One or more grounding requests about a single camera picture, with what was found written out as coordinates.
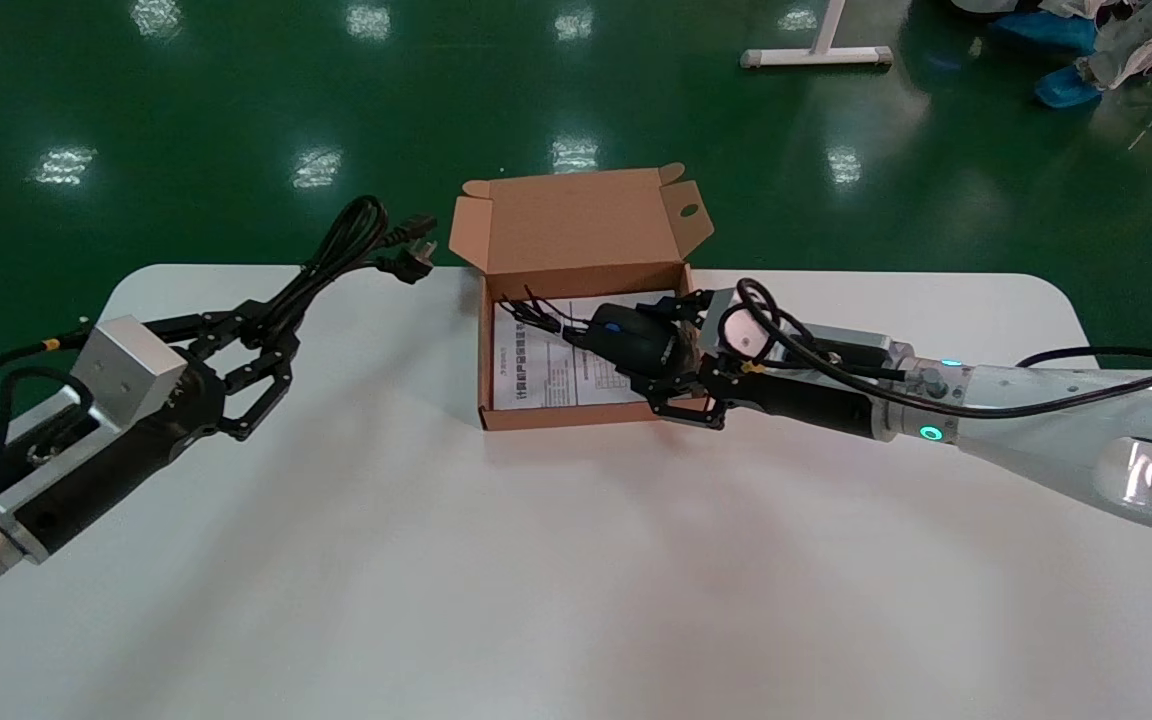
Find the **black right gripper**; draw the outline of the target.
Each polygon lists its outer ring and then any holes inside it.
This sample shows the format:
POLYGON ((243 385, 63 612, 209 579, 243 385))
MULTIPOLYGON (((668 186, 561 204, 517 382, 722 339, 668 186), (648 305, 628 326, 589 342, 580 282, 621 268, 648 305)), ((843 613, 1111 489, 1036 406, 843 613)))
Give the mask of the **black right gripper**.
MULTIPOLYGON (((652 314, 664 323, 704 325, 714 296, 717 291, 699 290, 664 297, 652 305, 652 314)), ((727 411, 736 407, 881 441, 873 397, 809 381, 808 376, 799 361, 704 355, 698 376, 637 377, 636 393, 657 418, 685 427, 723 430, 727 411)))

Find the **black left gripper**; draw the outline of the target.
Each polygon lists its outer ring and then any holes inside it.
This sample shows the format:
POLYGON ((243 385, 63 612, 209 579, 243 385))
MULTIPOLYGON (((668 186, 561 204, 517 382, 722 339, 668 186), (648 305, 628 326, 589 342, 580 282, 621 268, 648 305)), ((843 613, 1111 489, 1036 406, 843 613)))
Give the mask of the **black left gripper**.
POLYGON ((106 511, 173 464, 198 439, 217 433, 238 442, 259 429, 291 388, 291 361, 300 350, 293 331, 266 331, 266 302, 247 300, 230 311, 173 316, 146 323, 156 338, 172 347, 206 351, 206 356, 241 342, 255 361, 220 378, 204 365, 188 365, 168 401, 96 455, 68 471, 40 495, 14 511, 41 548, 55 553, 92 526, 106 511), (223 415, 225 396, 236 396, 257 382, 270 387, 238 418, 223 415))

